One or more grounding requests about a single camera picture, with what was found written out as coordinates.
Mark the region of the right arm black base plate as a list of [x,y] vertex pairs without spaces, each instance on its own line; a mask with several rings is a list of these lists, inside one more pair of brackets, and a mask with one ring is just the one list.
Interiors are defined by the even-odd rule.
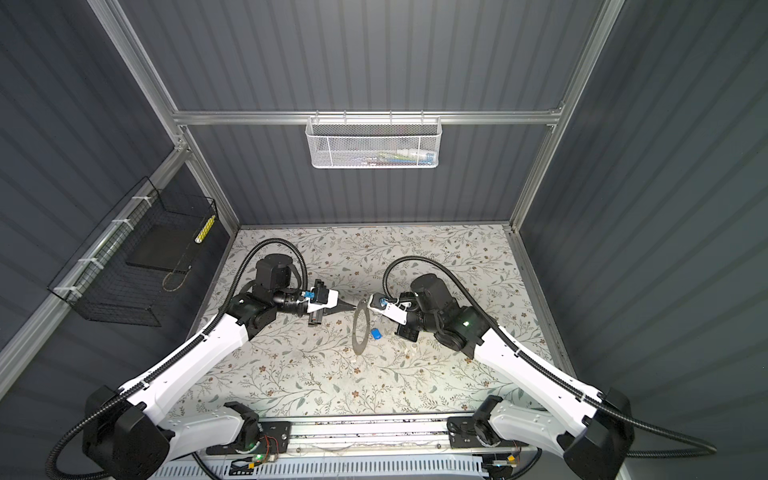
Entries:
[[472,416],[450,416],[446,426],[452,449],[504,447],[518,450],[528,446],[525,442],[502,439],[489,425],[476,421]]

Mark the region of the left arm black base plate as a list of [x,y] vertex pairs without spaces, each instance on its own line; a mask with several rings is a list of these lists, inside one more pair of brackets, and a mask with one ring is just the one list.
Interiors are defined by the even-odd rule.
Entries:
[[292,423],[261,421],[246,424],[232,443],[215,445],[205,450],[207,455],[279,455],[287,452]]

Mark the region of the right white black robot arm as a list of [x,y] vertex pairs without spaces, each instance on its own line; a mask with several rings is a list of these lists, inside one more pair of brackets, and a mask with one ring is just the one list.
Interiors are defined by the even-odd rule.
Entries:
[[470,430],[480,444],[533,446],[561,457],[581,479],[618,475],[633,428],[589,405],[601,398],[596,388],[542,360],[479,307],[460,305],[442,279],[422,275],[398,299],[373,300],[369,307],[397,323],[399,336],[415,341],[431,333],[441,345],[510,379],[541,406],[535,411],[488,396],[472,417]]

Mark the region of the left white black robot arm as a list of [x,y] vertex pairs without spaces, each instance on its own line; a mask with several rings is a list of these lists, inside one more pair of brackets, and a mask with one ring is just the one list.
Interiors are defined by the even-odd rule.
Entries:
[[198,380],[278,314],[305,316],[316,325],[326,315],[354,310],[321,280],[300,279],[292,286],[291,279],[304,271],[288,255],[263,257],[254,279],[225,302],[221,316],[119,390],[95,392],[86,407],[91,421],[83,429],[83,453],[115,479],[147,479],[166,462],[212,446],[266,453],[269,440],[258,414],[238,401],[184,421],[171,421],[168,414]]

